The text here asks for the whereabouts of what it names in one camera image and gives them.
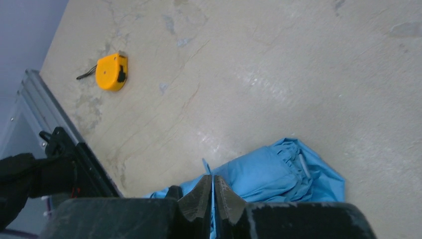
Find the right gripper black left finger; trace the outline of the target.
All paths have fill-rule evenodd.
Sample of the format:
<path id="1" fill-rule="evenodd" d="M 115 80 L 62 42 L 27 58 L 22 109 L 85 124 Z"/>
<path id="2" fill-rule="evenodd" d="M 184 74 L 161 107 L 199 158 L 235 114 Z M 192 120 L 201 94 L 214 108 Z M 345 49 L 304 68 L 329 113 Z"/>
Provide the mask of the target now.
<path id="1" fill-rule="evenodd" d="M 180 199 L 172 186 L 163 199 L 81 198 L 60 205 L 41 239 L 208 239 L 212 176 Z"/>

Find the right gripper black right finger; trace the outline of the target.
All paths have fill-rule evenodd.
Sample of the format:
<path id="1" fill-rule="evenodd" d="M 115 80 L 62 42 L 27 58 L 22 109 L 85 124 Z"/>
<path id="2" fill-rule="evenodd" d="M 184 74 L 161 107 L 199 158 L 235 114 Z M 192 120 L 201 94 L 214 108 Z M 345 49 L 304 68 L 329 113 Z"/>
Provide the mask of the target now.
<path id="1" fill-rule="evenodd" d="M 214 177 L 218 239 L 374 239 L 363 213 L 339 202 L 248 203 Z"/>

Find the light blue folding umbrella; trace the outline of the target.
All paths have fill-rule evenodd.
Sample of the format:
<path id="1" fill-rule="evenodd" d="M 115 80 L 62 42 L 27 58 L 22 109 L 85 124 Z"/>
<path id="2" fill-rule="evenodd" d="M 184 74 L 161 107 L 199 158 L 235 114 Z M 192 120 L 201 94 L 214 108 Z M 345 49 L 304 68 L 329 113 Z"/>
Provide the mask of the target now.
<path id="1" fill-rule="evenodd" d="M 247 202 L 343 202 L 345 180 L 297 139 L 284 138 L 206 173 Z"/>

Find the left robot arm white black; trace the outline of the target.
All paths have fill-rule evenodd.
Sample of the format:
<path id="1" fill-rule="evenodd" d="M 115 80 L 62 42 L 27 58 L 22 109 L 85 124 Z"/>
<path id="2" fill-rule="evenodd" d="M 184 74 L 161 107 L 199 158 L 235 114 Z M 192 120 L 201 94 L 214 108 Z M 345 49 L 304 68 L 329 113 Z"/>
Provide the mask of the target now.
<path id="1" fill-rule="evenodd" d="M 77 173 L 69 156 L 36 159 L 21 153 L 0 161 L 0 229 L 21 212 L 29 198 L 71 193 Z"/>

